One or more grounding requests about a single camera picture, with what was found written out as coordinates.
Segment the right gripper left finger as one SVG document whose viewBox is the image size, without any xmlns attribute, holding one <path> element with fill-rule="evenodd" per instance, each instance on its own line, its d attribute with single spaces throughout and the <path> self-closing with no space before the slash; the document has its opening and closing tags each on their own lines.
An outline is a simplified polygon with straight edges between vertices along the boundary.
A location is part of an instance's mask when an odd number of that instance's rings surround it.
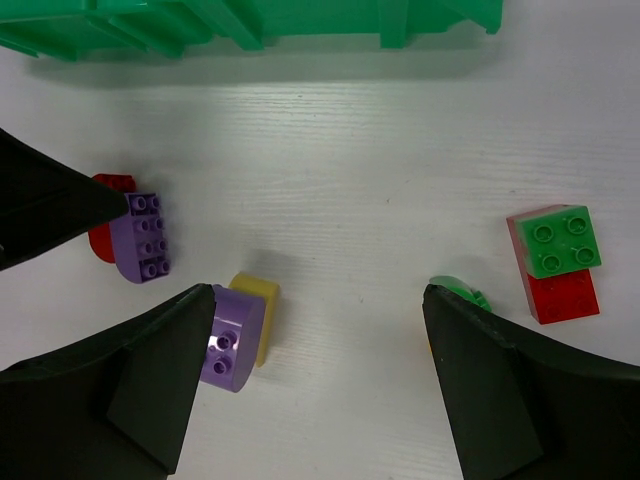
<svg viewBox="0 0 640 480">
<path fill-rule="evenodd" d="M 177 470 L 215 295 L 150 311 L 1 373 L 4 479 L 166 479 Z"/>
</svg>

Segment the pale yellow lego brick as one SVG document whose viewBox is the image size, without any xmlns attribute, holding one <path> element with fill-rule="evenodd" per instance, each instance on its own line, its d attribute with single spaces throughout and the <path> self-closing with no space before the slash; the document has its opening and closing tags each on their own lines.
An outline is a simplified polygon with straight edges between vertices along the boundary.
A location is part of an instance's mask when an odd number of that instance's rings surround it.
<svg viewBox="0 0 640 480">
<path fill-rule="evenodd" d="M 268 355 L 276 309 L 280 298 L 280 285 L 271 280 L 240 272 L 233 277 L 229 287 L 234 291 L 262 300 L 261 331 L 255 360 L 255 366 L 261 368 L 265 364 Z"/>
</svg>

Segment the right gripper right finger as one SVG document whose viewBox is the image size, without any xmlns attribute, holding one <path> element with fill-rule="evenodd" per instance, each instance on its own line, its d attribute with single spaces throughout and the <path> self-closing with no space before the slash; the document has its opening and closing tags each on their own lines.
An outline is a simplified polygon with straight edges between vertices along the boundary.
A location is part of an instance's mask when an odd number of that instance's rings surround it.
<svg viewBox="0 0 640 480">
<path fill-rule="evenodd" d="M 466 479 L 636 479 L 639 369 L 430 284 L 423 314 Z"/>
</svg>

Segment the dark green lego piece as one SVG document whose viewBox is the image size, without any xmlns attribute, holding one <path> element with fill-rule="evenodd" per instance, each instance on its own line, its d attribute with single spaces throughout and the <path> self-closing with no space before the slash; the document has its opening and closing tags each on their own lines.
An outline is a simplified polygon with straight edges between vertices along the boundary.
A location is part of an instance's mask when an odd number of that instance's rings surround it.
<svg viewBox="0 0 640 480">
<path fill-rule="evenodd" d="M 492 307 L 489 301 L 480 290 L 471 287 L 457 277 L 449 275 L 437 275 L 431 277 L 429 283 L 444 287 L 488 312 L 492 311 Z"/>
</svg>

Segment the red arch lego brick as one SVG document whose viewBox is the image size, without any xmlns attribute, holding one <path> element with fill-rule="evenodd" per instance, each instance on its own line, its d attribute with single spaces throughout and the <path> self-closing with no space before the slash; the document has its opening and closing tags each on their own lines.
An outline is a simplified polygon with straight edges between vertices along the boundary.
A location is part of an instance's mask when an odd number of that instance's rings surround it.
<svg viewBox="0 0 640 480">
<path fill-rule="evenodd" d="M 137 190 L 137 184 L 132 175 L 98 173 L 92 179 L 120 193 L 133 193 Z M 91 229 L 88 232 L 88 237 L 94 254 L 100 260 L 114 264 L 115 256 L 109 224 L 105 223 Z"/>
</svg>

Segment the purple half-round lego brick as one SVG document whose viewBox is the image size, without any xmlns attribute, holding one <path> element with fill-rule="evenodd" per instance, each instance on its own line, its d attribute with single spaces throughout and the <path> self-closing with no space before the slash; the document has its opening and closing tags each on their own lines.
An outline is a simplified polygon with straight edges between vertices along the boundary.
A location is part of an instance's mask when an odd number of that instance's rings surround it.
<svg viewBox="0 0 640 480">
<path fill-rule="evenodd" d="M 128 212 L 109 223 L 118 271 L 135 284 L 167 276 L 171 265 L 159 197 L 140 192 L 124 196 Z"/>
</svg>

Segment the red square lego brick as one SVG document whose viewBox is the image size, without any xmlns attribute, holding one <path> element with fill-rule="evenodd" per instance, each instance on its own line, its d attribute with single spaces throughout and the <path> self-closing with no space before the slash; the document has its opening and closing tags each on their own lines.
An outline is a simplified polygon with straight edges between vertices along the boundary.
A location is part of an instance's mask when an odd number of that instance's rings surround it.
<svg viewBox="0 0 640 480">
<path fill-rule="evenodd" d="M 541 325 L 584 318 L 600 313 L 591 270 L 585 269 L 536 279 L 525 269 L 522 249 L 516 244 L 513 223 L 506 218 L 516 261 L 531 315 Z"/>
</svg>

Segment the green square lego brick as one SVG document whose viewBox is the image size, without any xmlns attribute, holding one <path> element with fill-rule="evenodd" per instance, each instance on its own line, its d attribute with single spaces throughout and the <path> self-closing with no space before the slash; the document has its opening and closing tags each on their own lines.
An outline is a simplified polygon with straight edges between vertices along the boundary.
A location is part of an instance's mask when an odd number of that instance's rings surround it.
<svg viewBox="0 0 640 480">
<path fill-rule="evenodd" d="M 525 269 L 536 279 L 602 265 L 590 212 L 584 205 L 551 205 L 509 220 Z"/>
</svg>

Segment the purple flower lego brick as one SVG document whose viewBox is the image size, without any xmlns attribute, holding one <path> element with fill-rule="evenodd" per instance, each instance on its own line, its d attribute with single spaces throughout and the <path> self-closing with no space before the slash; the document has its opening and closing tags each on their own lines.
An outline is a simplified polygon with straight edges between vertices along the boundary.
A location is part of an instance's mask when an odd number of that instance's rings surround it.
<svg viewBox="0 0 640 480">
<path fill-rule="evenodd" d="M 255 365 L 262 300 L 214 285 L 216 308 L 200 380 L 237 393 Z"/>
</svg>

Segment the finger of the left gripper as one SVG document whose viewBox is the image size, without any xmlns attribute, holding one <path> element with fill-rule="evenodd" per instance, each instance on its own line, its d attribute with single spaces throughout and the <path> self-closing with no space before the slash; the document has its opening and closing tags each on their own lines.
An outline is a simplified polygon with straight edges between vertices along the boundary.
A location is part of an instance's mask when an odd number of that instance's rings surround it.
<svg viewBox="0 0 640 480">
<path fill-rule="evenodd" d="M 1 132 L 1 268 L 128 212 L 119 193 Z"/>
</svg>

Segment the green four-compartment bin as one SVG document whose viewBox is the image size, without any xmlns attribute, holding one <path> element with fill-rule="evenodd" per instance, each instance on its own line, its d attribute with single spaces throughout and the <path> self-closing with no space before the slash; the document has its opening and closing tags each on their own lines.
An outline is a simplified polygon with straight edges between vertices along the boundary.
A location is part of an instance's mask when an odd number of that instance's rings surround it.
<svg viewBox="0 0 640 480">
<path fill-rule="evenodd" d="M 179 58 L 219 36 L 244 51 L 265 39 L 376 34 L 383 49 L 470 21 L 499 31 L 500 1 L 4 1 L 1 45 L 37 58 L 74 62 L 95 50 L 134 48 Z"/>
</svg>

